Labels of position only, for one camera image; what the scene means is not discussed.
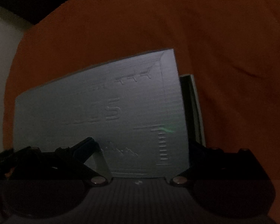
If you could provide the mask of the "white box lid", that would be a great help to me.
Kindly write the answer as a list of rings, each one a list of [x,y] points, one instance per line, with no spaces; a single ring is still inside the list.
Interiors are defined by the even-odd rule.
[[[43,152],[93,138],[116,178],[171,178],[189,166],[174,51],[104,63],[15,100],[13,147]]]

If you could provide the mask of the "red blanket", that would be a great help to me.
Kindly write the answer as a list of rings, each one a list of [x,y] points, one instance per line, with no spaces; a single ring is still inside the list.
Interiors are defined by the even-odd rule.
[[[69,0],[24,33],[4,95],[12,146],[22,92],[90,65],[173,48],[193,74],[206,144],[249,148],[273,180],[280,223],[280,0]]]

